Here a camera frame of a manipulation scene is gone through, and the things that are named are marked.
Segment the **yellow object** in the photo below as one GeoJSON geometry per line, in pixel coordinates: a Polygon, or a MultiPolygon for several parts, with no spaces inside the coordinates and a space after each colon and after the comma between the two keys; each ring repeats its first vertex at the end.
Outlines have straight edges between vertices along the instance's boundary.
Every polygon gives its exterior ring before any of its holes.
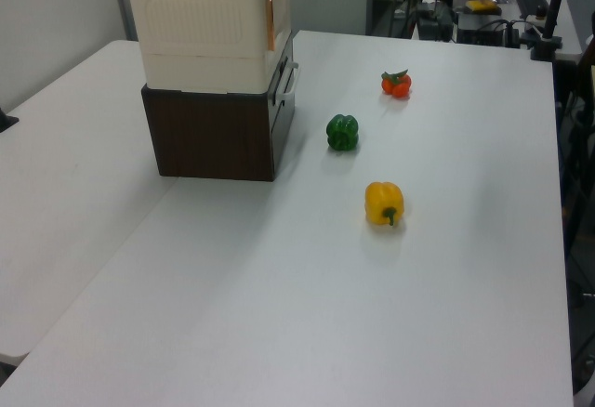
{"type": "Polygon", "coordinates": [[[365,189],[365,214],[374,224],[393,226],[403,216],[403,194],[391,182],[373,182],[365,189]]]}
{"type": "Polygon", "coordinates": [[[471,12],[486,13],[498,10],[498,5],[491,0],[470,0],[467,7],[471,12]]]}

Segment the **yellow bell pepper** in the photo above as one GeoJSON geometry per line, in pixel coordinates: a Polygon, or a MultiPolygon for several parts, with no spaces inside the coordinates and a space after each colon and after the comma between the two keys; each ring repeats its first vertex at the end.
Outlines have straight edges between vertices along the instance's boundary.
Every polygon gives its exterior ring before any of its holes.
{"type": "Polygon", "coordinates": [[[371,223],[393,226],[403,212],[403,194],[393,183],[373,182],[365,189],[365,214],[371,223]]]}

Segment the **tomato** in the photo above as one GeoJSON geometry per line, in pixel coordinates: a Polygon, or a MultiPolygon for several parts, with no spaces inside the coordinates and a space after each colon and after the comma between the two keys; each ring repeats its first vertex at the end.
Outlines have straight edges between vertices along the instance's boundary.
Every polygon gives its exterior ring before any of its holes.
{"type": "Polygon", "coordinates": [[[382,79],[382,89],[384,89],[384,92],[387,94],[392,93],[392,89],[394,88],[394,83],[391,81],[391,79],[382,79]]]}
{"type": "Polygon", "coordinates": [[[401,83],[406,83],[411,86],[411,77],[408,74],[404,75],[403,77],[399,77],[401,83]]]}
{"type": "Polygon", "coordinates": [[[402,83],[395,85],[392,89],[392,96],[394,98],[406,98],[409,95],[409,84],[402,83]]]}

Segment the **bell pepper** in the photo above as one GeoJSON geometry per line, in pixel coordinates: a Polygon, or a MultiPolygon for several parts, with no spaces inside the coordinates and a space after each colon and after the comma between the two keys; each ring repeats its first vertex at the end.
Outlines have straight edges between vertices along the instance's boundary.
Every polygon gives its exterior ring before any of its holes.
{"type": "Polygon", "coordinates": [[[359,126],[353,116],[337,114],[326,126],[328,145],[337,151],[355,149],[359,138],[358,129],[359,126]]]}
{"type": "Polygon", "coordinates": [[[403,212],[403,194],[393,183],[373,182],[365,189],[365,214],[371,223],[393,226],[403,212]]]}

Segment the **green bell pepper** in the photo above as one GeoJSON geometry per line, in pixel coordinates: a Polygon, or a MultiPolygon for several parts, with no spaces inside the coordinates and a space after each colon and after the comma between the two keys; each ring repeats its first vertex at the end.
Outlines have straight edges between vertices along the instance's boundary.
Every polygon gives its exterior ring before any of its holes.
{"type": "Polygon", "coordinates": [[[359,126],[353,116],[337,114],[326,126],[328,145],[337,151],[355,149],[358,141],[357,130],[359,126]]]}

